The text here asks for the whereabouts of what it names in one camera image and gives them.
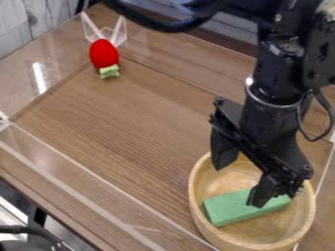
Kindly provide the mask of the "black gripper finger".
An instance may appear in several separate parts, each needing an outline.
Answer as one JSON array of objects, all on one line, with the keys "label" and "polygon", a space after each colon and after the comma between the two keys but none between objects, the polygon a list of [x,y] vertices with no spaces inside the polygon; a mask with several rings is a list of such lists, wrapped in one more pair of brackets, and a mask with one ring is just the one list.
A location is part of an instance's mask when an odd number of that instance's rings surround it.
[{"label": "black gripper finger", "polygon": [[224,169],[237,157],[239,149],[235,137],[212,127],[211,131],[211,159],[215,169]]},{"label": "black gripper finger", "polygon": [[251,188],[247,206],[263,208],[272,198],[281,195],[281,185],[272,174],[263,174],[259,183]]}]

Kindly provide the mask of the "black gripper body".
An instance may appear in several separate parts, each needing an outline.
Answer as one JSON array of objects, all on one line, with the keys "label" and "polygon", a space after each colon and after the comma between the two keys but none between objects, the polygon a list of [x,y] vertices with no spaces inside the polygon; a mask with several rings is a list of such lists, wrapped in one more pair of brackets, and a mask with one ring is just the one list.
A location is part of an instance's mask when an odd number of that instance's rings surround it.
[{"label": "black gripper body", "polygon": [[248,158],[261,174],[272,174],[281,185],[281,195],[293,197],[313,175],[296,140],[309,94],[293,81],[276,77],[256,77],[244,86],[244,93],[239,109],[224,97],[215,98],[211,126],[235,137],[237,155]]}]

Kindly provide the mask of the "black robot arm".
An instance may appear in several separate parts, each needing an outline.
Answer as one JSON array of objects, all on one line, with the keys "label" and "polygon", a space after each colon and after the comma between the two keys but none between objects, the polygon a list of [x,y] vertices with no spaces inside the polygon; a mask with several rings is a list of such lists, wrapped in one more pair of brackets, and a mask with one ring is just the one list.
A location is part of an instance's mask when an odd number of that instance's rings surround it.
[{"label": "black robot arm", "polygon": [[324,131],[335,128],[335,108],[321,92],[335,85],[335,0],[173,0],[187,16],[173,22],[148,17],[124,0],[101,1],[134,24],[168,33],[192,30],[220,12],[256,23],[257,58],[239,115],[224,98],[213,101],[212,164],[220,170],[243,154],[261,170],[249,205],[296,196],[313,175],[296,142],[312,101],[328,114]]}]

